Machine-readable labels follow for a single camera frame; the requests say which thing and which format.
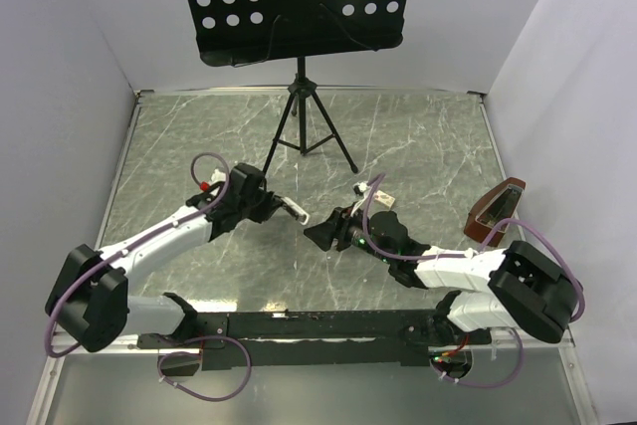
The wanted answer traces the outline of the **light blue stapler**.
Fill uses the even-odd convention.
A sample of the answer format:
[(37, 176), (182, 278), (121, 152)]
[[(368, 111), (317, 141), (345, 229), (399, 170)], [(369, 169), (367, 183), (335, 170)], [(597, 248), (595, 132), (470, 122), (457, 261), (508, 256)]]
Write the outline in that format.
[(301, 225), (306, 226), (310, 221), (310, 214), (290, 197), (280, 197), (281, 207)]

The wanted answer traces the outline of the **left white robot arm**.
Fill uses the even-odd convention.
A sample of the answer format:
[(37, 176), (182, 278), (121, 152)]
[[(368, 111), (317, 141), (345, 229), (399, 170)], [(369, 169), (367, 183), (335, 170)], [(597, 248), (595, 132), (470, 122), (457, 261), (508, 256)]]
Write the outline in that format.
[(134, 297), (131, 285), (233, 231), (240, 222), (261, 224), (279, 209), (306, 218), (290, 198), (268, 190), (260, 169), (239, 163), (228, 171), (215, 170), (210, 181), (201, 183), (199, 193), (145, 231), (99, 250), (76, 247), (45, 304), (47, 354), (58, 356), (52, 345), (57, 326), (88, 352), (100, 351), (125, 334), (155, 333), (173, 346), (188, 345), (197, 332), (195, 310), (173, 294)]

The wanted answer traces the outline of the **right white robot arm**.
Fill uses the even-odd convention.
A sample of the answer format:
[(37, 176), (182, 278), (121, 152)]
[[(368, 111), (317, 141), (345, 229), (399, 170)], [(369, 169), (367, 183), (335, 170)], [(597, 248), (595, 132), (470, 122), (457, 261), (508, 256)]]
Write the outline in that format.
[(448, 290), (434, 320), (436, 335), (446, 343), (500, 327), (558, 343), (577, 306), (566, 271), (525, 241), (486, 252), (444, 250), (410, 238), (393, 211), (365, 219), (352, 207), (335, 208), (304, 234), (323, 251), (356, 247), (378, 258), (406, 288)]

